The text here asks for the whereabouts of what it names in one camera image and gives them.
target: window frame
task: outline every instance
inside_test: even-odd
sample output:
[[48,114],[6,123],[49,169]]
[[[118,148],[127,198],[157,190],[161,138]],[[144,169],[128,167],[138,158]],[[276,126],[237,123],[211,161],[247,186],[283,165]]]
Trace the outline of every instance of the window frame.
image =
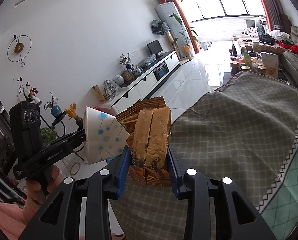
[[224,16],[222,15],[222,16],[210,17],[210,18],[205,18],[205,17],[204,17],[204,15],[203,15],[203,13],[202,13],[202,11],[201,11],[201,9],[200,9],[199,4],[197,3],[198,8],[199,8],[199,10],[201,11],[202,19],[194,20],[194,21],[191,21],[190,23],[195,23],[195,22],[200,22],[200,21],[205,21],[205,20],[210,20],[210,19],[226,18],[226,17],[265,17],[265,15],[249,14],[248,7],[247,7],[247,5],[246,5],[245,0],[241,0],[241,1],[242,1],[243,5],[244,5],[244,8],[245,8],[245,10],[246,10],[246,14],[228,15],[227,12],[226,12],[226,10],[225,10],[224,5],[222,4],[222,1],[219,0],[219,2],[220,2],[220,4],[221,4],[221,7],[222,7],[222,9],[223,9],[225,15],[224,15]]

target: turquoise vase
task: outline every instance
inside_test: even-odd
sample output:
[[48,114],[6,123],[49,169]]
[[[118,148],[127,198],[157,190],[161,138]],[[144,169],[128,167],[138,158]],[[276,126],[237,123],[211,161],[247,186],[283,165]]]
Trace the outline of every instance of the turquoise vase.
[[57,117],[62,113],[60,106],[53,106],[50,112],[54,117]]

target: window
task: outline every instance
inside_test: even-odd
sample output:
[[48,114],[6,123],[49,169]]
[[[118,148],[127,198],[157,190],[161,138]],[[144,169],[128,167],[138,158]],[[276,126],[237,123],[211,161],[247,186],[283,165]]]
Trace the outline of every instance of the window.
[[231,15],[265,15],[260,0],[183,0],[180,4],[190,22]]

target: sofa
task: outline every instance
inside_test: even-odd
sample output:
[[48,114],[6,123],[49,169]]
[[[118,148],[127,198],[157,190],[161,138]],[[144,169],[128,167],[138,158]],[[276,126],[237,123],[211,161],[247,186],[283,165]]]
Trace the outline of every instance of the sofa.
[[[291,39],[294,44],[298,45],[298,27],[291,27]],[[285,51],[282,54],[281,63],[285,70],[288,71],[291,78],[298,86],[298,55],[289,51]]]

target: pink sleeve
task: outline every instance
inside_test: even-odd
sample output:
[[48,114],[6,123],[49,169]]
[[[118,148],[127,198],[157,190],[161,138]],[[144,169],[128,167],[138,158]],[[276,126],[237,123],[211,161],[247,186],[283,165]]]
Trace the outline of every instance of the pink sleeve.
[[22,210],[17,205],[0,202],[0,228],[10,240],[17,240],[38,210],[39,205],[30,197]]

